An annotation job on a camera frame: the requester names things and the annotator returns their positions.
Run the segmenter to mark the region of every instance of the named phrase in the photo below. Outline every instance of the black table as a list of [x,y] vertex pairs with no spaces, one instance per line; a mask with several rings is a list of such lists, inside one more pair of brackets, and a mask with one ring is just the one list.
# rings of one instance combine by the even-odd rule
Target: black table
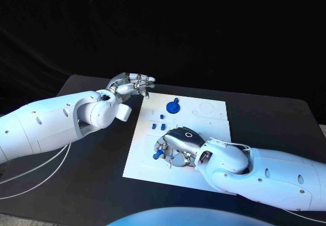
[[[74,75],[58,95],[104,89],[108,81]],[[326,162],[326,139],[304,101],[166,85],[156,85],[150,92],[225,101],[234,142]],[[127,122],[115,119],[108,128],[72,143],[66,161],[51,180],[26,194],[0,200],[0,213],[62,225],[102,226],[143,210],[189,206],[240,213],[276,225],[316,225],[240,195],[123,177],[141,101],[143,96],[133,96],[126,102],[133,108]],[[3,179],[38,166],[56,153],[13,160]],[[62,158],[64,154],[33,173],[0,185],[0,197],[35,186],[49,176]],[[326,220],[322,212],[297,213]]]

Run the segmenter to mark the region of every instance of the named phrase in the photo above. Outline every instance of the small blue piece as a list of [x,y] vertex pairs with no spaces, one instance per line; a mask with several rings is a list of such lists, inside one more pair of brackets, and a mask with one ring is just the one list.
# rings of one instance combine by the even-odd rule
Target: small blue piece
[[167,103],[166,110],[170,114],[176,114],[180,111],[179,99],[176,98],[173,102]]
[[153,159],[159,159],[162,154],[163,154],[163,150],[160,149],[157,153],[153,155]]

